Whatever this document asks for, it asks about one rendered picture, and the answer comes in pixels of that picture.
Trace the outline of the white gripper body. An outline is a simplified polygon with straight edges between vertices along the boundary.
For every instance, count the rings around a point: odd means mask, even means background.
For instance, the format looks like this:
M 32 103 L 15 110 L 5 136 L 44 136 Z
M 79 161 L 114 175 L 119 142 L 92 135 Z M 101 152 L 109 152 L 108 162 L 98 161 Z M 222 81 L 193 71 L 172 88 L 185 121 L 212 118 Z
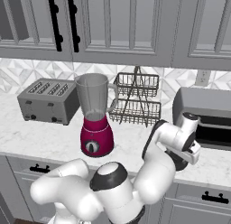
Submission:
M 174 152 L 177 156 L 181 157 L 182 159 L 184 159 L 192 165 L 196 164 L 199 160 L 200 145 L 193 145 L 190 148 L 191 153 L 189 151 L 182 152 L 169 146 L 167 146 L 167 149 Z

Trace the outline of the magenta blender with clear jar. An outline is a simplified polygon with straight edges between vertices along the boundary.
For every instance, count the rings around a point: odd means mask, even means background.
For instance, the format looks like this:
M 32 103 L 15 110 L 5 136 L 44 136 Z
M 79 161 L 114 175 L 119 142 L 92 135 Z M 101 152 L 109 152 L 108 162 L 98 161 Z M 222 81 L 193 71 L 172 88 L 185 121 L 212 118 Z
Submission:
M 114 149 L 114 136 L 106 114 L 118 103 L 118 88 L 100 73 L 75 78 L 80 107 L 84 116 L 80 133 L 81 151 L 89 157 L 102 157 Z

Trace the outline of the grey drawer front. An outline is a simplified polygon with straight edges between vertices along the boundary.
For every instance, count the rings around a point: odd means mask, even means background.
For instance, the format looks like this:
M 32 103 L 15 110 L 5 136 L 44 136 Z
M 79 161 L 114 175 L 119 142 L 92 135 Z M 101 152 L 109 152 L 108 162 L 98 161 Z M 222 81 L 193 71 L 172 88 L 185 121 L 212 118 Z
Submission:
M 222 193 L 224 198 L 229 199 L 229 203 L 222 204 L 213 201 L 203 201 L 201 199 L 201 195 L 205 191 L 208 191 L 210 196 L 218 196 L 219 193 Z M 202 203 L 202 204 L 231 209 L 231 191 L 223 191 L 223 190 L 211 189 L 211 188 L 188 185 L 188 184 L 179 184 L 175 193 L 175 198 L 182 201 L 192 201 L 196 203 Z
M 45 173 L 31 172 L 30 171 L 31 166 L 38 164 L 40 167 L 45 168 L 46 165 L 49 165 L 50 170 L 53 170 L 63 165 L 63 162 L 61 163 L 52 163 L 52 162 L 47 162 L 47 161 L 43 162 L 39 160 L 31 160 L 27 158 L 12 157 L 12 156 L 7 156 L 7 160 L 9 161 L 9 164 L 11 165 L 15 173 L 28 173 L 28 174 L 34 174 L 34 175 L 39 175 L 39 176 Z

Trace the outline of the grey toaster oven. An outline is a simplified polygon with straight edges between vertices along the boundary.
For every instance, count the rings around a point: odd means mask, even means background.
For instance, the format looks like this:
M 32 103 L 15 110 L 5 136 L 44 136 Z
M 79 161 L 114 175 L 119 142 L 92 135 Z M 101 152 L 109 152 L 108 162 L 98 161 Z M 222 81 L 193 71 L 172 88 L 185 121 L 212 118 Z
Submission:
M 172 103 L 172 121 L 182 113 L 199 117 L 196 141 L 204 148 L 231 152 L 231 91 L 181 87 Z

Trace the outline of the grey base cupboard door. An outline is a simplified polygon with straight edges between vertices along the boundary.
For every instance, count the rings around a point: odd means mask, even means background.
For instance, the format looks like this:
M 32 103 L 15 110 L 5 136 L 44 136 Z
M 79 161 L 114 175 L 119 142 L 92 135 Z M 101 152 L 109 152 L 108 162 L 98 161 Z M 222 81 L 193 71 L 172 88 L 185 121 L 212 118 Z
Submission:
M 231 209 L 166 199 L 160 224 L 231 224 Z
M 31 197 L 30 188 L 32 183 L 39 178 L 38 175 L 31 175 L 27 173 L 15 173 L 16 180 L 23 193 L 23 197 L 32 214 L 35 222 L 48 223 L 55 215 L 55 206 L 53 203 L 39 205 Z

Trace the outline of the grey four-slot toaster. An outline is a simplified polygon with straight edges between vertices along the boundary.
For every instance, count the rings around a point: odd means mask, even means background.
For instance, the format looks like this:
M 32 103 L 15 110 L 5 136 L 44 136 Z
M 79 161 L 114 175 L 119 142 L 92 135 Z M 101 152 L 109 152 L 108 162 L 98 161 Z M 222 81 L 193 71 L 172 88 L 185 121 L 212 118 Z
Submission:
M 25 121 L 42 121 L 67 126 L 79 109 L 74 80 L 37 79 L 17 96 Z

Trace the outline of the white wall outlet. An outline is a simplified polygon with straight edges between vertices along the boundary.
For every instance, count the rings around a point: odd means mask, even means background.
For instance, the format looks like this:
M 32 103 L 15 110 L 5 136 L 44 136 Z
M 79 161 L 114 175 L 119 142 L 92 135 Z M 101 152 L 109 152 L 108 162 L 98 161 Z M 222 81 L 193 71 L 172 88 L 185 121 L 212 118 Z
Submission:
M 206 87 L 210 78 L 210 70 L 198 70 L 195 85 L 200 87 Z

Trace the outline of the grey wall cupboard door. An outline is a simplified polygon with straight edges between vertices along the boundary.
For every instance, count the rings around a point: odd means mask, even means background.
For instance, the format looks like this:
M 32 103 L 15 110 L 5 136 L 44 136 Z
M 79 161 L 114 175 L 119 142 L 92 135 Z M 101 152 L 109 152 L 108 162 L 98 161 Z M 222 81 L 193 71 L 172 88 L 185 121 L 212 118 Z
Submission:
M 0 58 L 71 61 L 65 1 L 54 0 L 62 51 L 57 51 L 48 0 L 0 0 Z
M 168 67 L 176 0 L 74 0 L 78 62 Z
M 172 66 L 231 70 L 231 0 L 180 0 Z

